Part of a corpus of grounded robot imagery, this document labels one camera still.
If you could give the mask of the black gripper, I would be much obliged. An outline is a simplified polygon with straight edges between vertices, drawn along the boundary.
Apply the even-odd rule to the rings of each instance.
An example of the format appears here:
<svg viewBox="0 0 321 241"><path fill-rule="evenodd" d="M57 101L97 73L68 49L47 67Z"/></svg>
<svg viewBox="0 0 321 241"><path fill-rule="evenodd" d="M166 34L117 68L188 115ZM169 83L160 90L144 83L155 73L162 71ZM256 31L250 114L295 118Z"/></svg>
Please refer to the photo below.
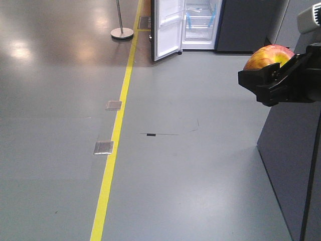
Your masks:
<svg viewBox="0 0 321 241"><path fill-rule="evenodd" d="M320 101L320 43L308 45L304 54L295 54L282 67L274 63L239 71L238 84L265 106Z"/></svg>

